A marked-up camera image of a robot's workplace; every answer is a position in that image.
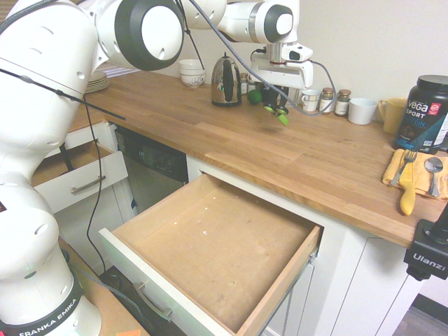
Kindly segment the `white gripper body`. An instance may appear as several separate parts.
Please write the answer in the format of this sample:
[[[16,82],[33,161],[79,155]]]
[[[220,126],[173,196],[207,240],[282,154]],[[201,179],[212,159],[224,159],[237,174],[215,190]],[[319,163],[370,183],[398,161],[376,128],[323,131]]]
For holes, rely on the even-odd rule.
[[[251,70],[272,85],[307,89],[312,86],[314,68],[310,61],[273,65],[265,55],[255,55]]]

